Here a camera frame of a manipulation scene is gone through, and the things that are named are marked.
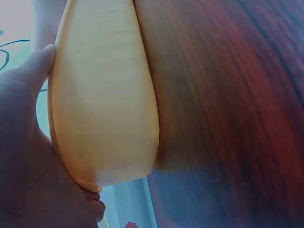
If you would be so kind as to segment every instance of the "finger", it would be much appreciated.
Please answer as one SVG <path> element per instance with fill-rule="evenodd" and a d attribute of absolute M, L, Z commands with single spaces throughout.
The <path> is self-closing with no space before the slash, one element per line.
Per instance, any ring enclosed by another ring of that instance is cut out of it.
<path fill-rule="evenodd" d="M 100 200 L 100 195 L 98 193 L 88 192 L 83 189 L 81 189 L 81 191 L 86 200 Z"/>
<path fill-rule="evenodd" d="M 26 83 L 34 96 L 38 97 L 54 57 L 55 46 L 50 44 L 45 49 L 32 53 L 18 68 L 12 70 L 8 77 Z"/>
<path fill-rule="evenodd" d="M 102 201 L 89 200 L 90 208 L 96 218 L 96 222 L 99 223 L 104 218 L 105 204 Z"/>

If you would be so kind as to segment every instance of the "red flower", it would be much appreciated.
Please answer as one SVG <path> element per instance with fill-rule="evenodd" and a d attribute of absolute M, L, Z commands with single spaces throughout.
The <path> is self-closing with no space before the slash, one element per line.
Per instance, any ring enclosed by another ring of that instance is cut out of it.
<path fill-rule="evenodd" d="M 136 223 L 128 222 L 124 228 L 138 228 Z"/>

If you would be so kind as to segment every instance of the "hand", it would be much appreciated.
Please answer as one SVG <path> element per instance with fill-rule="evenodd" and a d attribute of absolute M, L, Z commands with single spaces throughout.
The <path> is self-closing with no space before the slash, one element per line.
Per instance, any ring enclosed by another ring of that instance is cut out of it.
<path fill-rule="evenodd" d="M 59 163 L 36 117 L 54 45 L 0 74 L 0 227 L 96 228 L 105 205 Z"/>

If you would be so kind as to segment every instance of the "skin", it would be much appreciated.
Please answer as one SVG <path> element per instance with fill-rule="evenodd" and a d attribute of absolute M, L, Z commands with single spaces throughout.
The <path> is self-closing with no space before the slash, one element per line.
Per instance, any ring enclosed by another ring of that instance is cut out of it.
<path fill-rule="evenodd" d="M 52 66 L 66 0 L 32 0 L 33 53 L 0 74 L 0 227 L 96 228 L 105 205 L 82 190 L 58 161 L 42 133 L 36 102 Z"/>

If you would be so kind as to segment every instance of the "orange plastic object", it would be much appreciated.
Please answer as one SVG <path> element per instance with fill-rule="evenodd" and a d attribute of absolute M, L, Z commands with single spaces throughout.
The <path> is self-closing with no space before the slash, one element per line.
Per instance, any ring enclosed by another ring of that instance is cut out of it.
<path fill-rule="evenodd" d="M 148 175 L 159 120 L 132 0 L 69 0 L 55 45 L 50 131 L 72 178 L 100 192 Z"/>

